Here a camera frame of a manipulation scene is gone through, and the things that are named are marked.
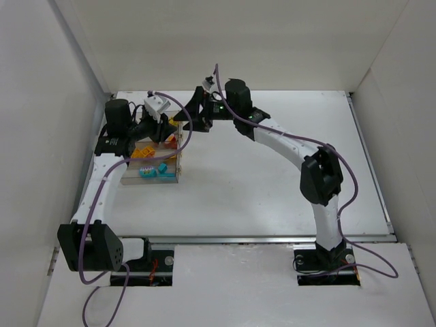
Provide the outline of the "red round lego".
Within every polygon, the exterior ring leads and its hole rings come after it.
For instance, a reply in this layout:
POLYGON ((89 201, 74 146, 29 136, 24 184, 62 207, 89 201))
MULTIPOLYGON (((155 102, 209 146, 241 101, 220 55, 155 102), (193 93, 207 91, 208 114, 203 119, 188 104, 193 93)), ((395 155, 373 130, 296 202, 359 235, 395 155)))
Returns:
POLYGON ((164 147, 166 149, 174 149, 176 150, 178 148, 178 139, 176 136, 171 135, 165 142, 164 147))

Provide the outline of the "yellow sloped lego brick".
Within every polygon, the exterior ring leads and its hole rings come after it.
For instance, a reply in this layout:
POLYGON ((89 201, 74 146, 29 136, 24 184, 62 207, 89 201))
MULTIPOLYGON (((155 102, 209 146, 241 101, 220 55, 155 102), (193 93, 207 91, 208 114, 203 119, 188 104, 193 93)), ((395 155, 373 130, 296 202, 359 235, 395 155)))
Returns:
POLYGON ((146 146, 141 150, 143 157, 154 157, 155 156, 155 149, 151 146, 146 146))

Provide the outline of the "yellow lego plate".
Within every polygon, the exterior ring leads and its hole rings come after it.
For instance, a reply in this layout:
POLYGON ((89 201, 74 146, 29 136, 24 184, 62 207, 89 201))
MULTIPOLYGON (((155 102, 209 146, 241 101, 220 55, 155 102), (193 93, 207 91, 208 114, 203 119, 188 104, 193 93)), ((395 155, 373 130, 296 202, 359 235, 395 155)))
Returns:
POLYGON ((170 157, 168 157, 168 158, 165 158, 164 160, 176 160, 177 159, 177 157, 178 157, 178 154, 175 154, 175 155, 172 155, 172 156, 170 156, 170 157))

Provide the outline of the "teal lego brick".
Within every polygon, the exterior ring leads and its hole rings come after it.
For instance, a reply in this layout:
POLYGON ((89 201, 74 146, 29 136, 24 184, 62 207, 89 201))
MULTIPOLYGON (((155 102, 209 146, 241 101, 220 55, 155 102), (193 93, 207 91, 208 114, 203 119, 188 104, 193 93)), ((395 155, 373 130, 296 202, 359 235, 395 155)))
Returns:
POLYGON ((165 173, 167 171, 167 169, 168 169, 168 166, 165 163, 161 163, 158 166, 158 172, 161 173, 161 174, 165 173))

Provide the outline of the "teal frog lego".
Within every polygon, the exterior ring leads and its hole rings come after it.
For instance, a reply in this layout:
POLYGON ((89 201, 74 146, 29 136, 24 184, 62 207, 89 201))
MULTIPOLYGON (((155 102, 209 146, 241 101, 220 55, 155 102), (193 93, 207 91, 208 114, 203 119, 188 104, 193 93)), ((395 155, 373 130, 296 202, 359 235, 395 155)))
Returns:
POLYGON ((155 178, 157 176, 157 170, 153 166, 145 166, 139 169, 139 175, 142 178, 155 178))

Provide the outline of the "teal base lego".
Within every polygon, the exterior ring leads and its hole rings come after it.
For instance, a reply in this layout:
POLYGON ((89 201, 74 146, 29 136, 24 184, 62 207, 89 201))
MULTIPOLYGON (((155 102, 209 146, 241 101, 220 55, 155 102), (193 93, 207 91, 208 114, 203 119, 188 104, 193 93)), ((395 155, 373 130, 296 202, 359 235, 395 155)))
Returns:
POLYGON ((161 178, 163 180, 174 180, 176 179, 175 173, 159 173, 158 178, 161 178))

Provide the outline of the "yellow lego figure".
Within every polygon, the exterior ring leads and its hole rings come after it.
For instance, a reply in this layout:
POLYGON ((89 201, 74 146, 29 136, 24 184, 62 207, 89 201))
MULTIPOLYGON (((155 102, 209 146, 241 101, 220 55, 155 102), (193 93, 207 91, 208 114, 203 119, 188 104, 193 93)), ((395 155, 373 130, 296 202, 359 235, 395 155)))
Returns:
POLYGON ((141 149, 136 148, 131 154, 131 158, 144 158, 144 153, 141 149))

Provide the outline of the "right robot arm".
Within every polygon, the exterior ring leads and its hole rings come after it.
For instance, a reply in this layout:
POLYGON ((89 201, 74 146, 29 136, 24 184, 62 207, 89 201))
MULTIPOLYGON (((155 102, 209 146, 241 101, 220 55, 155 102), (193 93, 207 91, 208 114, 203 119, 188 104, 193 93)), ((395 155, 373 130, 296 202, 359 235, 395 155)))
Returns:
POLYGON ((207 78, 174 120, 186 123, 185 130, 198 132, 208 132, 214 120, 232 120, 240 134, 294 164, 300 171, 300 192, 312 206, 316 226, 315 250, 300 252, 297 257, 305 271, 334 268, 346 248, 337 223, 343 182, 337 156, 327 146, 313 147, 307 141, 285 137, 285 130, 253 105, 251 91, 243 80, 227 81, 224 90, 225 97, 219 99, 217 87, 207 78))

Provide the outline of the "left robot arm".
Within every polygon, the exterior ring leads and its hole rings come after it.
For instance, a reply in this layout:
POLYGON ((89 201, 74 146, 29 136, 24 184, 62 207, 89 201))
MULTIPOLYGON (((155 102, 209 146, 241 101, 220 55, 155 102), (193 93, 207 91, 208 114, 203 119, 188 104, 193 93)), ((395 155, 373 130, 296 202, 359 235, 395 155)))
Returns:
POLYGON ((126 99, 106 102, 106 123, 97 140, 87 189, 71 222, 60 225, 57 232, 70 270, 116 272, 123 263, 145 257, 147 239, 120 238, 106 220, 136 142, 149 138, 161 143, 176 131, 164 113, 169 105, 167 99, 153 95, 144 100, 137 116, 126 99))

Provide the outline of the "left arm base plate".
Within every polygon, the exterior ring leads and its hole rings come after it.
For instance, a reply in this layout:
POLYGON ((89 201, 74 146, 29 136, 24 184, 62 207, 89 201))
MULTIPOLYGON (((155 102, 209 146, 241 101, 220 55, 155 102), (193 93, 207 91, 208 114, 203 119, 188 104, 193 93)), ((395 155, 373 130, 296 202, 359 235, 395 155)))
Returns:
POLYGON ((130 287, 170 287, 173 282, 174 251, 150 250, 144 257, 127 262, 130 287))

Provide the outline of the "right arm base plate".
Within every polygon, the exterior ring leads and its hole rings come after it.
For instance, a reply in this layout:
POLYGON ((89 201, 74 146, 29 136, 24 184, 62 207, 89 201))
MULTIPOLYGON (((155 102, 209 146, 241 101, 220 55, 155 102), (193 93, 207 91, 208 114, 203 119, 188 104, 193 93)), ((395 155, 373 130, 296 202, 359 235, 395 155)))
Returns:
POLYGON ((354 263, 353 249, 348 247, 333 262, 324 262, 317 255, 316 249, 295 249, 292 265, 297 273, 299 286, 360 286, 360 277, 355 266, 332 272, 354 263))

